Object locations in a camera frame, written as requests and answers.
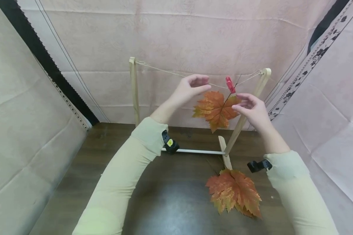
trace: clothespin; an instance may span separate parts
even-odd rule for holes
[[[232,94],[235,94],[235,87],[233,86],[233,82],[231,81],[230,77],[226,77],[226,85],[229,88]]]

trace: pink backdrop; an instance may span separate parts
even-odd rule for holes
[[[269,67],[273,76],[261,94],[265,99],[335,0],[37,0],[35,7],[26,0],[19,2],[47,48],[50,37],[44,35],[49,29],[39,27],[42,17],[36,19],[38,7],[44,8],[74,69],[58,65],[97,116],[102,121],[134,123],[130,56],[183,75],[208,74],[219,86],[225,86],[228,75],[236,80],[243,74],[244,81]],[[48,50],[56,54],[56,48]],[[170,95],[180,77],[138,69],[144,118]],[[238,90],[251,92],[258,79]],[[80,81],[86,89],[79,88]],[[203,119],[192,118],[195,104],[196,99],[184,106],[171,125],[208,128]]]
[[[353,0],[327,33],[269,108],[276,128],[308,166],[339,233],[352,235]]]

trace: string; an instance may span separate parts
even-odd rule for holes
[[[162,70],[162,69],[159,69],[159,68],[152,67],[150,65],[147,65],[144,61],[136,61],[136,64],[140,64],[142,66],[150,67],[152,69],[156,69],[156,70],[159,70],[159,71],[162,71],[162,72],[168,72],[170,74],[174,74],[174,75],[177,75],[177,76],[180,76],[180,77],[185,77],[184,75],[181,75],[181,74],[177,74],[177,73],[174,73],[174,72],[169,72],[169,71],[166,71],[166,70]],[[215,84],[212,84],[212,83],[209,83],[209,85],[227,89],[227,87],[218,86],[218,85],[215,85]]]
[[[145,67],[150,67],[150,68],[152,68],[152,69],[159,70],[159,71],[162,71],[162,72],[167,72],[167,73],[169,73],[169,74],[174,74],[174,75],[177,75],[177,76],[179,76],[179,77],[185,77],[184,75],[181,75],[181,74],[177,74],[177,73],[174,73],[174,72],[170,72],[170,71],[162,70],[162,69],[159,69],[159,68],[156,68],[156,67],[152,67],[152,66],[146,64],[144,61],[136,61],[135,63],[136,63],[136,64],[139,64],[139,65],[142,65],[142,66],[145,66]],[[260,75],[260,74],[261,74],[261,70],[255,71],[255,72],[253,72],[252,74],[250,74],[251,77],[249,77],[248,79],[246,79],[246,80],[243,81],[243,82],[246,82],[246,81],[248,81],[249,79],[251,79],[251,78],[253,78],[253,77],[256,77],[256,76],[258,76],[258,75]],[[239,76],[238,81],[237,81],[237,83],[235,84],[234,87],[239,86],[240,84],[243,83],[243,82],[238,83],[238,82],[239,82],[239,79],[241,78],[241,76]],[[223,88],[223,89],[227,89],[227,87],[218,86],[218,85],[212,84],[212,83],[209,83],[209,85],[211,85],[211,86],[216,86],[216,87],[221,87],[221,88]]]

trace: artificial leaf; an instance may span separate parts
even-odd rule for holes
[[[198,101],[194,106],[194,115],[192,117],[205,118],[209,122],[212,133],[218,128],[227,128],[229,120],[238,116],[231,106],[238,104],[240,99],[231,96],[225,102],[224,95],[219,91],[208,91],[204,94],[204,99]]]
[[[244,215],[261,218],[259,203],[261,198],[253,181],[237,170],[222,170],[219,176],[212,176],[206,183],[211,202],[221,214],[225,208],[229,212],[236,208]]]

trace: wooden frame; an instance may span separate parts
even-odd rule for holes
[[[132,99],[133,99],[133,107],[135,110],[135,124],[136,126],[140,123],[140,107],[139,107],[139,92],[137,88],[137,71],[136,71],[136,59],[135,57],[130,57],[129,59],[129,72],[132,83]],[[263,91],[268,79],[271,76],[271,69],[263,69],[261,71],[261,78],[256,85],[253,95],[258,97]],[[239,118],[237,125],[233,130],[233,134],[229,139],[228,144],[226,145],[225,139],[222,136],[218,137],[218,142],[220,144],[221,151],[207,151],[207,150],[194,150],[194,149],[178,149],[178,152],[187,152],[187,153],[204,153],[204,154],[220,154],[223,156],[224,165],[227,169],[233,170],[231,166],[229,153],[234,146],[235,141],[237,140],[239,134],[242,131],[243,126],[245,125],[247,119],[245,116],[241,115]]]

